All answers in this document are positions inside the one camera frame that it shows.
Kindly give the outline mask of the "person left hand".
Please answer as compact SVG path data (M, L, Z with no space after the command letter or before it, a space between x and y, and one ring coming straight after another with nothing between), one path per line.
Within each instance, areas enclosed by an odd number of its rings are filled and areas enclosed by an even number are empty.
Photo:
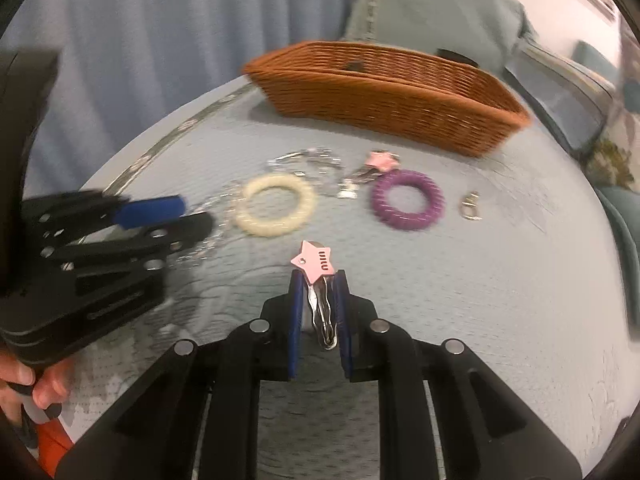
M21 363L7 348L1 348L1 408L16 428L22 426L22 401L8 383L32 387L32 398L38 408L64 403L70 396L74 378L74 359L67 358L46 368L39 379L37 373Z

